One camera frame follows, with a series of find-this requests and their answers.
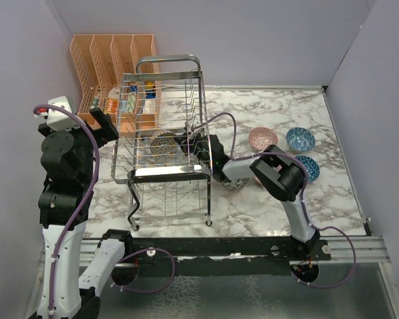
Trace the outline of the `brown floral patterned bowl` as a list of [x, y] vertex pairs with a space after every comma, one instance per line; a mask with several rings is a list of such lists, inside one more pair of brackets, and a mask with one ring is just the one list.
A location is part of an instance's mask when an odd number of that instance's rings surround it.
[[169, 130], [156, 130], [150, 140], [150, 152], [154, 156], [170, 156], [178, 151], [176, 135]]

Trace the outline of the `black leaf patterned bowl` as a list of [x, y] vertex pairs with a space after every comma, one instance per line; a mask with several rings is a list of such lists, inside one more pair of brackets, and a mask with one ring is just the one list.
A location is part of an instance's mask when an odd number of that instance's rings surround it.
[[232, 181], [222, 181], [220, 184], [229, 190], [239, 190], [249, 183], [249, 178], [234, 179]]

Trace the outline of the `red geometric patterned bowl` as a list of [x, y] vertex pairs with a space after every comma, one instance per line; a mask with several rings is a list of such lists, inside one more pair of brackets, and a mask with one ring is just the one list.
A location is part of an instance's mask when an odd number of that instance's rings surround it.
[[253, 177], [253, 179], [255, 180], [256, 183], [263, 186], [262, 182], [259, 180], [258, 177]]

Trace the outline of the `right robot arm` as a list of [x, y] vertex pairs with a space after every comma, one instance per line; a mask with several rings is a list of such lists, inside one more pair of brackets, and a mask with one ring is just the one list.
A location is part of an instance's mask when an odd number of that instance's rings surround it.
[[233, 159], [225, 153], [214, 134], [208, 138], [199, 134], [180, 134], [174, 140], [184, 155], [195, 156], [210, 168], [213, 178], [222, 184], [256, 177], [268, 193], [283, 205], [291, 228], [293, 254], [301, 260], [315, 254], [320, 233], [312, 225], [305, 204], [308, 174], [299, 160], [276, 145], [269, 145], [263, 152], [251, 156]]

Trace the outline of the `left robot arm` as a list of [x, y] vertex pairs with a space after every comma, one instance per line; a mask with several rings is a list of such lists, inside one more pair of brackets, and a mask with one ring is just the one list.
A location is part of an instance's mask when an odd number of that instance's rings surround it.
[[47, 121], [38, 127], [44, 136], [41, 165], [46, 171], [38, 201], [45, 268], [39, 306], [32, 318], [97, 318], [101, 292], [115, 265], [133, 256], [130, 232], [110, 229], [97, 255], [79, 272], [83, 233], [98, 181], [99, 149], [118, 139], [108, 114], [99, 108], [90, 113], [98, 129], [66, 107], [40, 104], [33, 110], [34, 116]]

